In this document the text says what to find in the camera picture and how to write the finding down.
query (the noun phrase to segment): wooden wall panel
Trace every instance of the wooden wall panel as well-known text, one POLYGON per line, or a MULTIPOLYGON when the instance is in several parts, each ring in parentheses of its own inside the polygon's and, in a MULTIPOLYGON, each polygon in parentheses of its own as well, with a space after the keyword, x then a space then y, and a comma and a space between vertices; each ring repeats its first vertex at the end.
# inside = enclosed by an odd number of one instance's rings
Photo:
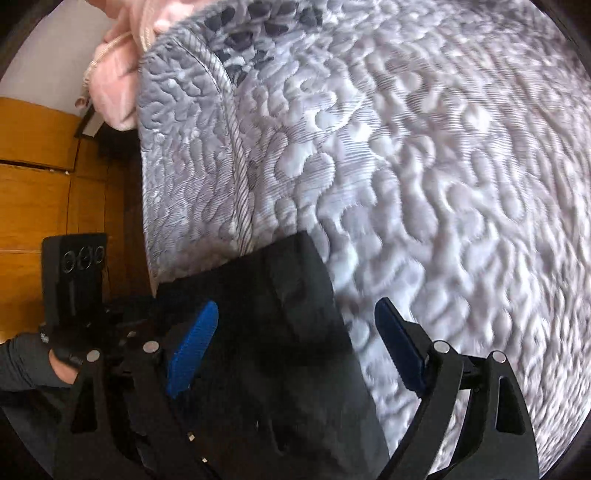
POLYGON ((2 97, 0 112, 0 160, 74 168, 79 117, 2 97))
POLYGON ((41 241, 66 233, 70 177, 0 164, 0 342, 43 321, 41 241))
POLYGON ((41 252, 0 251, 0 342, 43 322, 41 252))
POLYGON ((67 233, 105 231, 105 182, 72 177, 67 233))
POLYGON ((70 177, 0 164, 0 250, 39 251, 66 231, 70 177))
POLYGON ((109 159, 99 155, 99 146, 87 138, 81 138, 76 156, 76 176, 86 179, 107 180, 109 159))
POLYGON ((107 271, 109 290, 114 299, 129 295, 129 279, 125 261, 125 170, 125 162, 111 160, 106 184, 107 271))

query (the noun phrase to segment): human hand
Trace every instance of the human hand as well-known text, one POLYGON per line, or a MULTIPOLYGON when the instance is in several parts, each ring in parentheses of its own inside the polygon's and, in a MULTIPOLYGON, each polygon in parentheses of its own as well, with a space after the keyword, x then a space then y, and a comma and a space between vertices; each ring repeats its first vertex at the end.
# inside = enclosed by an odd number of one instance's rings
POLYGON ((64 383, 72 385, 76 381, 78 370, 59 360, 58 357, 56 357, 56 354, 53 352, 53 349, 49 350, 49 364, 56 373, 57 378, 59 378, 64 383))

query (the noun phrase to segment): white textured blanket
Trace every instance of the white textured blanket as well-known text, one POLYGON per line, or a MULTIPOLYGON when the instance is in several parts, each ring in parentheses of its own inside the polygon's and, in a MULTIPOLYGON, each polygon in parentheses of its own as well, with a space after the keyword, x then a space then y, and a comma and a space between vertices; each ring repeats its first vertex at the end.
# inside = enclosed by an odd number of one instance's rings
POLYGON ((417 399, 382 296, 461 353, 507 353, 543 473, 590 408, 590 85, 529 0, 217 4, 141 67, 154 284, 308 230, 391 450, 417 399))

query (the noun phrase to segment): quilted bedspread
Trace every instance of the quilted bedspread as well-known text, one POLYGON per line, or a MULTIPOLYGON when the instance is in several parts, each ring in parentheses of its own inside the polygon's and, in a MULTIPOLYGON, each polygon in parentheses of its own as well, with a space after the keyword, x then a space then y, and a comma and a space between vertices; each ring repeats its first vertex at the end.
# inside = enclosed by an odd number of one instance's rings
POLYGON ((460 353, 505 351, 541 473, 556 461, 591 406, 591 83, 550 19, 529 0, 230 0, 140 74, 153 285, 307 230, 391 451, 418 401, 375 330, 383 296, 460 353))

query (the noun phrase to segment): pink towel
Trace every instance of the pink towel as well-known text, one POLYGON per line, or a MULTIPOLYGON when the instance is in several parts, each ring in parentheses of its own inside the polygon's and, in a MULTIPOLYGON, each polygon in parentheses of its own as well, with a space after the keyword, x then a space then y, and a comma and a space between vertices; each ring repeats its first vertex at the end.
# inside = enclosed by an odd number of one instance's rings
POLYGON ((116 22, 95 50, 76 105, 85 106, 90 96, 105 122, 117 130, 130 130, 137 125, 135 98, 140 57, 156 36, 214 0, 87 1, 116 22))

